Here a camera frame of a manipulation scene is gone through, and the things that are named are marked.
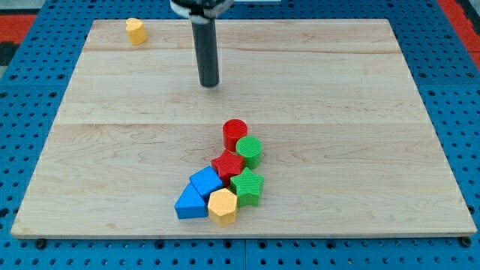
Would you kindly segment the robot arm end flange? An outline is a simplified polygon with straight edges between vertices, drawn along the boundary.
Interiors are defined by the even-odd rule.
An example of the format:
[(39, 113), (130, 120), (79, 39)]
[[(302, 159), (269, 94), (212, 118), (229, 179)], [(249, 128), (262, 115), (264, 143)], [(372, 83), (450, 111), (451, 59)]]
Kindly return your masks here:
[(196, 24), (206, 24), (233, 6), (233, 0), (170, 0), (174, 13)]

